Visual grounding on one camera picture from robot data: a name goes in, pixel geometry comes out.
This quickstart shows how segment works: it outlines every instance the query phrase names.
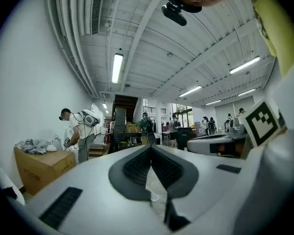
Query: box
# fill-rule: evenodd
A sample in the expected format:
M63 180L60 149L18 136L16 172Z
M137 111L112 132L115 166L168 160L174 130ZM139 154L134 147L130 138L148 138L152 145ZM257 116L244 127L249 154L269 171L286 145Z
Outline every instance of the box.
M126 128L125 128L125 132L126 133L140 133L141 132L141 128L136 126L135 124L131 124L131 125L128 125Z
M31 195L75 166L75 156L71 151L58 150L44 155L32 155L14 147L14 152L21 180Z

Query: ceiling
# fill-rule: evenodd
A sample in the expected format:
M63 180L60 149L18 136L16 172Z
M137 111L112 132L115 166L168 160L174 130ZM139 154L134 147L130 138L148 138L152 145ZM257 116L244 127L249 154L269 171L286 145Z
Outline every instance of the ceiling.
M100 100L123 94L201 107L264 88L274 58L258 32L250 0L182 12L185 27L163 16L166 2L103 0L98 34L80 36L80 55ZM111 82L115 53L124 55L118 84ZM230 74L257 56L261 61ZM198 85L203 88L179 98Z

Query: fluorescent light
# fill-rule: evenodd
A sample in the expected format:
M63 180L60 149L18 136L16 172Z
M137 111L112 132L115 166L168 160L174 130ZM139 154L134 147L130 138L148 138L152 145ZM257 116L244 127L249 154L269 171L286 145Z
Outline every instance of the fluorescent light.
M240 71L241 69L244 69L245 67L250 66L250 65L252 65L253 63L258 62L259 60L260 60L260 57L255 57L254 59L248 61L247 63L244 63L244 64L242 64L242 65L240 65L240 66L238 66L238 67L236 67L236 68L230 70L230 73L233 74L233 73L235 73L235 72L237 72L237 71Z
M114 55L112 83L115 83L115 84L118 83L122 60L123 60L122 54L115 54Z
M191 89L190 91L181 94L179 97L183 97L183 96L185 96L185 95L187 95L187 94L189 94L189 93L192 93L192 92L194 92L194 91L197 91L197 90L200 89L200 88L201 88L201 86L197 86L197 87L195 87L194 89Z
M252 89L252 90L250 90L250 91L248 91L248 92L243 92L243 93L239 94L238 96L245 95L245 94L247 94L247 93L253 92L254 90L255 90L255 89Z
M218 103L218 102L221 102L221 100L214 101L214 102L211 102L211 103L207 103L207 104L205 104L205 105L214 104L214 103Z

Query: backpack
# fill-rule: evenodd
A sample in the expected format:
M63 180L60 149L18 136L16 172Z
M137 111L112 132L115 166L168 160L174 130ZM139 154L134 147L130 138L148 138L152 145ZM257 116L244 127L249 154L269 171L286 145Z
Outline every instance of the backpack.
M151 123L150 119L146 120L145 118L143 118L142 120L147 123L147 125L143 128L143 130L145 132L147 132L147 134L153 133L152 123Z
M181 127L181 123L177 120L174 121L173 128L178 129L179 127Z

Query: bag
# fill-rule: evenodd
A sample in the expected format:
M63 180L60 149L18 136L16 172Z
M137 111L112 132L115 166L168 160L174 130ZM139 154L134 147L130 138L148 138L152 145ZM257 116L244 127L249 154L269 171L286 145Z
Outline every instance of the bag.
M150 120L146 120L144 118L143 118L143 121L144 122L147 122L147 125L143 128L143 130L145 132L147 132L147 134L153 133L153 130L152 130L152 122Z
M181 123L177 120L174 121L173 128L178 129L179 127L181 127Z

